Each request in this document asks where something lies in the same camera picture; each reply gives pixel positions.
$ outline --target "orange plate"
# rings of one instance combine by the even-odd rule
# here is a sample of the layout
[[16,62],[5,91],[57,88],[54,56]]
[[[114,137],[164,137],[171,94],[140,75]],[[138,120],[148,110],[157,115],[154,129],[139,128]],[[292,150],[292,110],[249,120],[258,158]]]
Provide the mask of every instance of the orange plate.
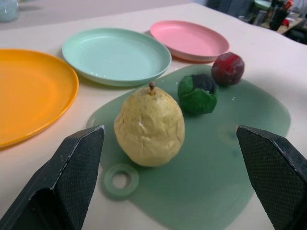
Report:
[[59,119],[78,88],[77,74],[63,60],[30,50],[0,49],[0,148]]

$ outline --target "pear stem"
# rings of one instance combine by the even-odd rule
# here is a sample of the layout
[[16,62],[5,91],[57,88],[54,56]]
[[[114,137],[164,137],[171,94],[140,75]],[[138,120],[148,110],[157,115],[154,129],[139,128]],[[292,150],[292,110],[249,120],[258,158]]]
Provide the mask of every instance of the pear stem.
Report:
[[152,81],[152,82],[149,83],[149,89],[150,89],[149,94],[150,94],[151,96],[155,94],[154,88],[155,88],[155,83]]

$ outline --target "plate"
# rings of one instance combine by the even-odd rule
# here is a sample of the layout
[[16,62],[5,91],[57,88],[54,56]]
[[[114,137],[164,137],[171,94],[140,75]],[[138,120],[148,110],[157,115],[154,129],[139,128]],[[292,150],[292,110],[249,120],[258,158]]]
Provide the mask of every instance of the plate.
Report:
[[62,52],[83,76],[112,86],[146,84],[160,77],[172,60],[168,49],[154,38],[116,28],[73,35]]
[[0,66],[0,148],[47,128],[78,93],[77,74],[57,57],[0,49]]
[[259,9],[262,9],[265,11],[267,11],[271,6],[271,2],[265,1],[265,0],[255,0],[254,3]]
[[171,54],[189,61],[208,62],[229,50],[229,42],[205,26],[183,21],[161,21],[150,33],[166,45]]

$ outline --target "pink plate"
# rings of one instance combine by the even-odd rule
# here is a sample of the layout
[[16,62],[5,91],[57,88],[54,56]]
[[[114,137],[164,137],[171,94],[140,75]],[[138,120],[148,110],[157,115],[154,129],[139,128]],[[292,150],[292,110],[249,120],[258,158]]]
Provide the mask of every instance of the pink plate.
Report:
[[150,33],[166,45],[172,55],[189,61],[214,61],[229,50],[226,38],[194,23],[161,21],[152,25]]

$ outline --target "cutting board hole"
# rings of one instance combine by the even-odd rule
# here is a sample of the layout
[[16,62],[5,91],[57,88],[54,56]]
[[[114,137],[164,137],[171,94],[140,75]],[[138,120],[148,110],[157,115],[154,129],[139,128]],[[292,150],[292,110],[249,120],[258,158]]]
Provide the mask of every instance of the cutting board hole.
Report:
[[131,183],[131,178],[125,173],[119,172],[113,177],[113,185],[116,188],[126,188]]

